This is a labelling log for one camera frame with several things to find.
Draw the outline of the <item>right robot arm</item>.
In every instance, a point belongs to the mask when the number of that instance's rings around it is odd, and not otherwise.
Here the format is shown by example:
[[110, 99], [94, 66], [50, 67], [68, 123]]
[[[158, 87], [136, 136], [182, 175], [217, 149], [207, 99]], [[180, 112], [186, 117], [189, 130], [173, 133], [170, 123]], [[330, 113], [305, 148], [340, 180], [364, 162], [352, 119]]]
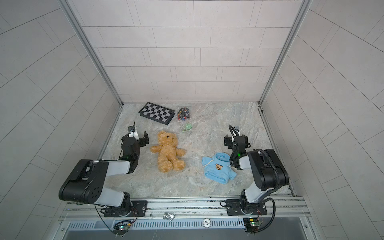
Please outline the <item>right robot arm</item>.
[[226, 200], [229, 216], [266, 215], [266, 202], [269, 195], [289, 184], [289, 175], [273, 149], [255, 149], [245, 135], [225, 136], [224, 145], [233, 150], [230, 166], [237, 170], [251, 170], [252, 184], [242, 191], [238, 200]]

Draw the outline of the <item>brown teddy bear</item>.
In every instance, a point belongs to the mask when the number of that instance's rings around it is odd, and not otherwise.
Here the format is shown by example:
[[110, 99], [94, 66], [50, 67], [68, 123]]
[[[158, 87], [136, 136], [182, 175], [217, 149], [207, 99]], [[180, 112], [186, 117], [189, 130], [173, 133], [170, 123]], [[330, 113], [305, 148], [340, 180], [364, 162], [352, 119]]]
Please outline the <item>brown teddy bear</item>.
[[150, 151], [158, 154], [158, 169], [161, 173], [171, 170], [182, 171], [186, 163], [181, 160], [186, 151], [178, 148], [178, 138], [173, 133], [160, 131], [158, 134], [158, 145], [152, 146]]

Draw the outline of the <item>light blue bear hoodie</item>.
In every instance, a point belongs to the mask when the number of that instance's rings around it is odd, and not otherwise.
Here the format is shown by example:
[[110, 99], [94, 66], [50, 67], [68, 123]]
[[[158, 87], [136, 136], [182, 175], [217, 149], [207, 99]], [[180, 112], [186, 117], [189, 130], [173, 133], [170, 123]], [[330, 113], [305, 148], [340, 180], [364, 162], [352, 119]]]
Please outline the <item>light blue bear hoodie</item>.
[[202, 165], [206, 178], [223, 185], [237, 176], [230, 165], [230, 156], [226, 153], [218, 152], [212, 157], [203, 157]]

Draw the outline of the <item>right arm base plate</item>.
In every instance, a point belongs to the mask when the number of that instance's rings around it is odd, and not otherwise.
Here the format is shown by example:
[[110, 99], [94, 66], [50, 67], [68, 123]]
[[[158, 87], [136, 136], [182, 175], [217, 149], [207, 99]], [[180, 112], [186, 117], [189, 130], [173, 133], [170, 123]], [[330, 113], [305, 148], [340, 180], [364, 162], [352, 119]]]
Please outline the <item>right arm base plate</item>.
[[224, 201], [223, 207], [226, 208], [228, 216], [265, 216], [268, 214], [265, 204], [250, 204], [243, 200], [227, 199]]

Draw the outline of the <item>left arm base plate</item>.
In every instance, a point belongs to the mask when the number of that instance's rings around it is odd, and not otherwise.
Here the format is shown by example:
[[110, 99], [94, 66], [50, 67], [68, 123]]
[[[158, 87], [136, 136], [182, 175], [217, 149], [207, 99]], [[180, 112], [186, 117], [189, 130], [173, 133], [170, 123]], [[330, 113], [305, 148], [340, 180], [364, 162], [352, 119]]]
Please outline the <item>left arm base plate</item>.
[[147, 210], [147, 201], [123, 202], [120, 207], [106, 207], [100, 212], [106, 218], [144, 217]]

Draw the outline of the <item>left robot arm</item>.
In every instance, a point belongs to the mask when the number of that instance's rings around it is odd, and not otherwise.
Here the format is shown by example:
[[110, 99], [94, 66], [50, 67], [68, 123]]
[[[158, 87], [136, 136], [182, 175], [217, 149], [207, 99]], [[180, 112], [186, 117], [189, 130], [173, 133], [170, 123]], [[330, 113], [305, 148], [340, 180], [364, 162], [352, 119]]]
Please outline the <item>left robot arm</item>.
[[118, 160], [81, 159], [59, 190], [59, 199], [101, 206], [105, 218], [144, 217], [147, 201], [132, 201], [127, 192], [104, 186], [106, 177], [132, 174], [139, 163], [140, 149], [150, 143], [147, 132], [140, 138], [135, 127], [122, 137]]

